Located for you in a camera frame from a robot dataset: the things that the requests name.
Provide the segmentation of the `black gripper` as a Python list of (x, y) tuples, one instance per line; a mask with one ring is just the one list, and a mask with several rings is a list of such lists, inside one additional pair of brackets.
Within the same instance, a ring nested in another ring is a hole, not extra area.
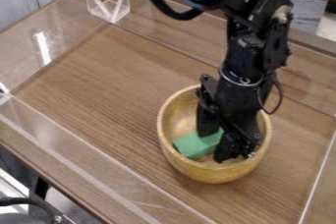
[(243, 159), (261, 144), (263, 137), (257, 124), (261, 105), (257, 87), (262, 77), (247, 79), (231, 72), (218, 71), (218, 79), (209, 74), (199, 76), (197, 88), (197, 133), (201, 138), (223, 129), (211, 159), (221, 163), (241, 156)]

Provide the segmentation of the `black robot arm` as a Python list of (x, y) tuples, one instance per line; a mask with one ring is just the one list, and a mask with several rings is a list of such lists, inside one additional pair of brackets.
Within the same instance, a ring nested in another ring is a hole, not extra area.
[(226, 16), (226, 53), (218, 77), (201, 76), (197, 90), (197, 132), (221, 133), (213, 160), (247, 157), (262, 144), (257, 114), (286, 65), (291, 0), (187, 0), (197, 12), (217, 9)]

